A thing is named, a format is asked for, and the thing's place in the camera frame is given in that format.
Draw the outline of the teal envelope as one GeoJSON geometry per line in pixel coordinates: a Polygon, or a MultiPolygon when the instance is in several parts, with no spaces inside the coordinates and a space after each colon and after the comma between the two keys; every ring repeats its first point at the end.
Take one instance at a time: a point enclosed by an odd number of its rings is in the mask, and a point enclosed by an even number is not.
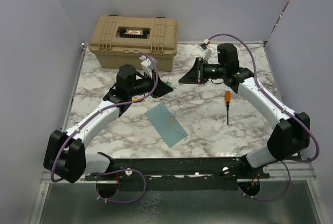
{"type": "Polygon", "coordinates": [[[148,110],[145,115],[169,148],[188,136],[188,133],[163,103],[148,110]],[[174,118],[175,123],[170,123],[169,118],[174,118]]]}

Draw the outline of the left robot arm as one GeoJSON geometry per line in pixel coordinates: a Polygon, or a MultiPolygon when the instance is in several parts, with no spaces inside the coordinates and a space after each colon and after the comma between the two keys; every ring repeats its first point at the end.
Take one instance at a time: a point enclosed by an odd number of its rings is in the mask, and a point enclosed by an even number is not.
{"type": "Polygon", "coordinates": [[[87,146],[134,104],[134,96],[159,98],[172,91],[173,88],[155,71],[151,75],[140,74],[132,65],[121,66],[116,83],[93,112],[73,127],[51,133],[43,162],[44,168],[51,172],[51,181],[64,179],[74,183],[86,174],[98,174],[105,180],[112,178],[115,167],[111,164],[111,157],[101,153],[87,155],[87,146]]]}

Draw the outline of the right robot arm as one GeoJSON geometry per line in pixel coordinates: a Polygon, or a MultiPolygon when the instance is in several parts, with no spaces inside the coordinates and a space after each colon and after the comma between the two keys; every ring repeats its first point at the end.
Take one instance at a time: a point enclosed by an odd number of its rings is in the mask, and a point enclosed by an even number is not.
{"type": "Polygon", "coordinates": [[[258,167],[283,161],[304,150],[310,144],[310,118],[296,113],[278,101],[263,85],[256,82],[253,72],[239,65],[238,51],[232,43],[217,46],[217,64],[208,63],[211,50],[195,59],[192,68],[179,79],[180,84],[205,84],[210,79],[222,79],[233,92],[248,100],[268,121],[273,132],[267,143],[244,155],[239,172],[250,178],[258,167]]]}

